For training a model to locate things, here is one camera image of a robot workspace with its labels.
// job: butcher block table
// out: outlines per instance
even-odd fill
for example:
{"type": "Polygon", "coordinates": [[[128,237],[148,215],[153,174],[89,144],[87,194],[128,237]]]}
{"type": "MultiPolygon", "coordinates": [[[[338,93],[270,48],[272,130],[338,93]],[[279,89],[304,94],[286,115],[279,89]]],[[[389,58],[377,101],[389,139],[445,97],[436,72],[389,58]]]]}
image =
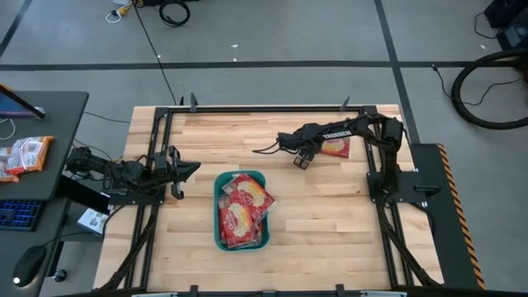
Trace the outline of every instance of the butcher block table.
{"type": "MultiPolygon", "coordinates": [[[[155,108],[135,107],[124,159],[147,153],[155,108]]],[[[396,105],[378,105],[377,110],[402,120],[396,105]]],[[[198,285],[200,291],[335,290],[336,284],[344,284],[346,290],[389,289],[361,137],[351,138],[349,158],[318,154],[305,171],[293,164],[291,154],[252,153],[274,144],[277,132],[292,133],[306,123],[327,124],[356,116],[347,111],[176,114],[169,144],[177,147],[181,160],[201,162],[201,167],[182,183],[184,200],[167,191],[159,208],[148,291],[188,291],[191,285],[198,285]],[[222,172],[248,169],[266,177],[266,190],[277,201],[268,216],[271,240],[255,252],[224,252],[215,245],[213,184],[222,172]]],[[[402,170],[413,170],[406,141],[398,162],[402,170]]],[[[408,249],[441,283],[427,215],[408,204],[398,207],[408,249]]],[[[136,210],[137,206],[126,206],[109,222],[94,287],[107,282],[129,252],[136,210]]],[[[394,246],[393,251],[403,284],[394,246]]],[[[142,262],[140,254],[133,285],[139,283],[142,262]]]]}

